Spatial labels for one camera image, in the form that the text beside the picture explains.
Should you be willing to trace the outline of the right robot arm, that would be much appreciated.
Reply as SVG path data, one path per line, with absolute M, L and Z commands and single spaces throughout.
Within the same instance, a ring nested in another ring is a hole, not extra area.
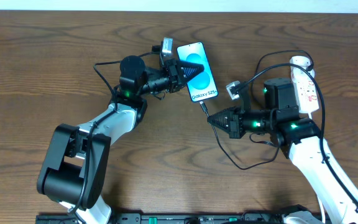
M 240 92 L 242 106 L 227 108 L 208 117 L 208 123 L 240 139 L 245 133 L 269 134 L 310 183 L 332 223 L 358 223 L 358 189 L 334 158 L 322 130 L 302 118 L 297 98 L 317 101 L 312 82 L 306 86 L 289 78 L 264 82 L 265 109 L 253 110 L 248 93 Z

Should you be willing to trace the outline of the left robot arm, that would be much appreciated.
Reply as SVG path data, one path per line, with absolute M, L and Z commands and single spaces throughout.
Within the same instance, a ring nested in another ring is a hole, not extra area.
M 118 62 L 118 86 L 111 87 L 107 109 L 92 120 L 54 130 L 37 180 L 37 191 L 67 208 L 59 222 L 108 223 L 112 208 L 101 191 L 110 147 L 132 131 L 147 110 L 144 95 L 180 91 L 203 72 L 198 63 L 174 58 L 160 61 L 160 68 L 147 67 L 142 56 L 130 55 Z

